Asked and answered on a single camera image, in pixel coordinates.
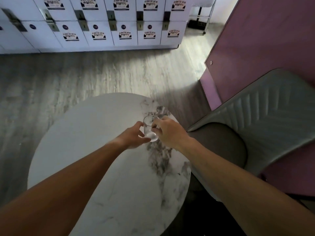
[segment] label on locker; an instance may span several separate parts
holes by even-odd
[[[170,30],[167,34],[167,37],[178,37],[179,36],[179,30]]]
[[[92,32],[93,40],[106,39],[105,33],[100,31]]]
[[[156,0],[145,0],[143,4],[144,11],[157,11],[157,1]]]
[[[98,10],[96,0],[80,0],[83,10]]]
[[[130,31],[119,32],[119,39],[131,39],[131,32]]]
[[[63,38],[65,38],[66,41],[77,41],[77,40],[79,40],[79,37],[75,33],[63,33]]]
[[[63,6],[60,0],[44,0],[45,6],[48,10],[64,10],[65,7]]]
[[[143,36],[144,39],[155,39],[154,31],[146,31]]]
[[[184,11],[186,7],[186,1],[175,1],[172,5],[172,11]]]
[[[128,11],[129,10],[128,0],[114,0],[114,10]]]

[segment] clear glass cup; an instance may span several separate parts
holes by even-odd
[[[158,136],[153,131],[151,131],[153,121],[153,115],[148,115],[143,119],[144,137],[151,138],[151,142],[155,142],[158,139]]]

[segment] round table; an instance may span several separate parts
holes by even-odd
[[[176,120],[155,100],[131,93],[104,94],[77,104],[42,138],[28,188],[149,114]],[[108,169],[70,235],[160,235],[184,202],[190,174],[187,158],[160,140],[126,150]]]

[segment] chair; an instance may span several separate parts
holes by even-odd
[[[188,134],[257,176],[315,139],[315,89],[289,71],[272,70],[191,126]],[[214,136],[220,144],[213,143]],[[192,172],[218,200],[201,174],[195,168]]]

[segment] person's right hand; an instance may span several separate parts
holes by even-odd
[[[176,150],[179,150],[190,138],[185,129],[168,116],[163,116],[162,119],[154,119],[151,131],[158,135],[164,145]]]

